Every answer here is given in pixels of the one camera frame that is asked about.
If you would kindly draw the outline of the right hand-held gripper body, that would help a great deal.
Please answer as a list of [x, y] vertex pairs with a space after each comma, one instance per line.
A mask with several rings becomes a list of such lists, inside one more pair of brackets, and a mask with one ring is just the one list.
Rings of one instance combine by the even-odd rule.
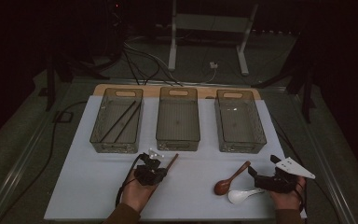
[[296, 188], [299, 176], [310, 179], [316, 178], [315, 174], [288, 157], [275, 164], [273, 176], [259, 175], [255, 179], [255, 187], [278, 193], [289, 193]]

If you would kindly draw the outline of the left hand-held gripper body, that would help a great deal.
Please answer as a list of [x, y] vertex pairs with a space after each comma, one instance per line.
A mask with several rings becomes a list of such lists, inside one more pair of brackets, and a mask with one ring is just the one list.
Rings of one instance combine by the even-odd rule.
[[168, 173], [168, 169], [161, 167], [162, 155], [152, 149], [142, 153], [139, 159], [143, 164], [136, 166], [134, 177], [142, 186], [154, 186], [159, 184]]

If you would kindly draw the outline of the brown wooden chopstick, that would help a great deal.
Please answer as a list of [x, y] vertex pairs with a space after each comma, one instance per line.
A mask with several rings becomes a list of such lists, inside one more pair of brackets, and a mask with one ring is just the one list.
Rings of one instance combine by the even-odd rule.
[[[174, 164], [174, 162], [177, 160], [178, 157], [179, 157], [179, 153], [176, 153], [174, 155], [174, 157], [172, 158], [172, 160], [170, 161], [170, 163], [168, 164], [168, 166], [165, 168], [166, 169], [166, 175], [168, 174], [168, 172], [170, 171], [172, 165]], [[151, 194], [150, 194], [148, 199], [150, 199], [152, 197], [152, 195], [155, 193], [155, 191], [157, 190], [157, 188], [158, 188], [159, 184], [162, 182], [162, 180], [159, 183], [156, 184], [156, 187], [152, 190], [152, 192], [151, 192]]]
[[[172, 160], [169, 162], [168, 166], [165, 168], [166, 171], [167, 171], [167, 174], [168, 174], [168, 172], [170, 171], [172, 165], [174, 164], [174, 162], [177, 160], [178, 157], [179, 157], [179, 153], [176, 153], [176, 154], [174, 155], [174, 157], [172, 158]], [[151, 195], [149, 196], [148, 199], [151, 198], [151, 196], [154, 194], [154, 192], [155, 192], [156, 189], [157, 189], [157, 188], [155, 188], [155, 189], [152, 191], [152, 193], [151, 193]]]

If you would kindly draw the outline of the white ceramic spoon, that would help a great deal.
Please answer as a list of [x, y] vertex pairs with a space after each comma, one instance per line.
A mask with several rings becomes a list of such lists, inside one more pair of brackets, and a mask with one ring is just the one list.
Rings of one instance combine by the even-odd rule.
[[250, 189], [250, 190], [231, 190], [227, 197], [228, 200], [233, 204], [242, 203], [244, 200], [250, 196], [256, 195], [258, 193], [263, 193], [263, 189]]

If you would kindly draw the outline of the brown wooden spoon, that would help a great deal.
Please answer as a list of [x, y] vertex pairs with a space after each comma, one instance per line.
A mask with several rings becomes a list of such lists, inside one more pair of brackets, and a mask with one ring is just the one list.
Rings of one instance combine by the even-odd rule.
[[250, 161], [246, 161], [230, 178], [220, 180], [215, 183], [213, 192], [215, 195], [222, 196], [228, 193], [231, 182], [243, 171], [251, 165]]

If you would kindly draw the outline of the clear grey plastic bin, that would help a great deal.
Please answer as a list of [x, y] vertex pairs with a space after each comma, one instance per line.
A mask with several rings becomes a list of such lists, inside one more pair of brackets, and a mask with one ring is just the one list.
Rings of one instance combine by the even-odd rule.
[[156, 140], [158, 150], [198, 150], [200, 116], [196, 89], [160, 89]]
[[98, 153], [138, 152], [143, 94], [141, 89], [104, 91], [89, 139]]
[[214, 108], [221, 152], [257, 154], [267, 143], [251, 91], [218, 90]]

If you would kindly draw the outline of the person's right hand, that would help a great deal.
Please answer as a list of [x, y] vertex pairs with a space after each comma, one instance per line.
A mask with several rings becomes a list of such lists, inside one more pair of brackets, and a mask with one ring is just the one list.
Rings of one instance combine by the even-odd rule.
[[303, 206], [303, 191], [306, 186], [306, 179], [303, 176], [297, 178], [296, 188], [289, 193], [278, 193], [271, 191], [269, 193], [275, 209], [283, 210], [297, 210], [301, 211]]

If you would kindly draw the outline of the person's left hand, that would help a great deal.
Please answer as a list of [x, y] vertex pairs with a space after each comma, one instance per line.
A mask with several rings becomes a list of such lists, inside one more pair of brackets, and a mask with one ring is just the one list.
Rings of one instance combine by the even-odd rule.
[[157, 187], [158, 185], [143, 186], [134, 177], [134, 172], [131, 172], [126, 180], [121, 196], [121, 202], [128, 205], [136, 212], [141, 213]]

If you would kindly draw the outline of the white table mat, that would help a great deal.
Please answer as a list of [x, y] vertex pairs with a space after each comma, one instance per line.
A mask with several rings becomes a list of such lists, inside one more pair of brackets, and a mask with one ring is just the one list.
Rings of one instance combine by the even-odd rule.
[[[132, 154], [98, 153], [90, 135], [101, 104], [91, 96], [69, 149], [55, 190], [45, 214], [47, 220], [102, 220], [114, 209], [118, 188], [135, 159]], [[142, 212], [144, 221], [229, 221], [262, 220], [274, 216], [267, 193], [258, 193], [239, 204], [213, 192], [215, 183], [231, 177], [245, 161], [261, 175], [271, 176], [271, 155], [284, 156], [268, 109], [256, 103], [267, 137], [257, 154], [224, 153], [218, 148], [214, 102], [199, 101], [200, 143], [197, 151], [163, 152], [162, 164], [168, 166], [176, 153], [179, 157]], [[253, 178], [246, 172], [232, 182], [233, 189], [252, 189]]]

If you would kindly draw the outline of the black stand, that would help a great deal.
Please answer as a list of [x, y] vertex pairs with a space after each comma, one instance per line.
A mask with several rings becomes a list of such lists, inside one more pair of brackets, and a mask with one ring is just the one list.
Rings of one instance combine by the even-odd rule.
[[304, 33], [301, 33], [295, 44], [292, 46], [286, 61], [278, 75], [253, 84], [253, 88], [264, 89], [282, 79], [290, 77], [285, 90], [288, 94], [298, 94], [302, 90], [301, 113], [307, 123], [310, 123], [310, 109], [312, 105], [312, 75], [315, 65], [315, 58], [310, 53], [310, 43]]
[[75, 77], [72, 74], [71, 68], [81, 70], [86, 76], [96, 79], [106, 80], [106, 77], [97, 73], [93, 69], [87, 67], [79, 60], [62, 52], [49, 52], [46, 54], [46, 72], [47, 72], [47, 86], [43, 93], [48, 97], [46, 110], [49, 111], [56, 100], [56, 80], [58, 77], [61, 82], [71, 82]]

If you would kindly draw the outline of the dark square floor plate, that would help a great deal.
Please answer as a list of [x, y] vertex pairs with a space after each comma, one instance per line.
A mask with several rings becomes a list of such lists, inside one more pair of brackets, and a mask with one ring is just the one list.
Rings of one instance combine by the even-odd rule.
[[70, 123], [74, 117], [73, 112], [58, 111], [54, 117], [54, 123]]

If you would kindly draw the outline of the white metal stand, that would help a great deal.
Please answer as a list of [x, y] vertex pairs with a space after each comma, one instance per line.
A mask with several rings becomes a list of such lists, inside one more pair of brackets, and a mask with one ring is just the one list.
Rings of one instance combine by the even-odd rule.
[[176, 32], [177, 30], [213, 31], [225, 33], [242, 33], [242, 41], [236, 46], [241, 74], [249, 75], [244, 50], [252, 31], [258, 4], [253, 4], [248, 17], [212, 16], [202, 14], [184, 14], [177, 12], [177, 0], [172, 0], [172, 35], [168, 60], [168, 69], [175, 70], [176, 66]]

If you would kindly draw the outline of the dark equipment rack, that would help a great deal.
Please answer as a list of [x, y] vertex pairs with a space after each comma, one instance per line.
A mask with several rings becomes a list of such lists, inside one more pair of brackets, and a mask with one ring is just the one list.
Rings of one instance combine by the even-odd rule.
[[104, 55], [112, 62], [121, 57], [126, 30], [124, 0], [103, 0], [106, 16]]

